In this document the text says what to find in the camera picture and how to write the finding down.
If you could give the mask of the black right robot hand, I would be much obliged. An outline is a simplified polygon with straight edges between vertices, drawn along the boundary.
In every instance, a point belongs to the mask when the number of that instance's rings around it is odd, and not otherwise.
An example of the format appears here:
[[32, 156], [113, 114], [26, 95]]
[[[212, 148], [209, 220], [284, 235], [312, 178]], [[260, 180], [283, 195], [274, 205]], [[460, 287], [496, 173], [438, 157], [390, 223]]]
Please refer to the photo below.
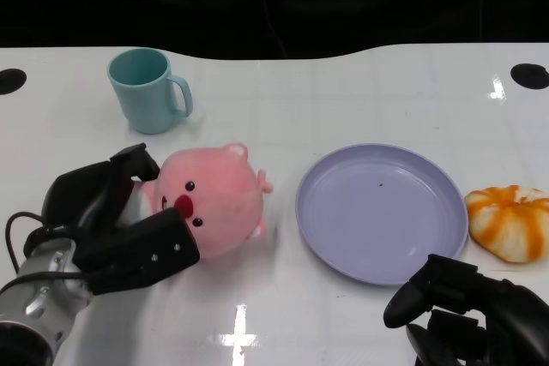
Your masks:
[[418, 365], [546, 365], [548, 306], [528, 288], [429, 255], [383, 313], [405, 327]]

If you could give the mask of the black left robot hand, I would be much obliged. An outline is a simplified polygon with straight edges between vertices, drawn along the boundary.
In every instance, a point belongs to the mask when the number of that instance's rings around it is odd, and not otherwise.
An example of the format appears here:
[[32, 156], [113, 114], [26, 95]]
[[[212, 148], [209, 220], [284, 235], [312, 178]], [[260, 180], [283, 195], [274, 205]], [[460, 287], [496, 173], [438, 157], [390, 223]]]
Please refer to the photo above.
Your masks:
[[177, 210], [122, 221], [138, 184], [159, 174], [140, 143], [64, 173], [49, 188], [42, 207], [47, 236], [75, 242], [72, 261], [94, 295], [148, 287], [199, 261], [196, 241]]

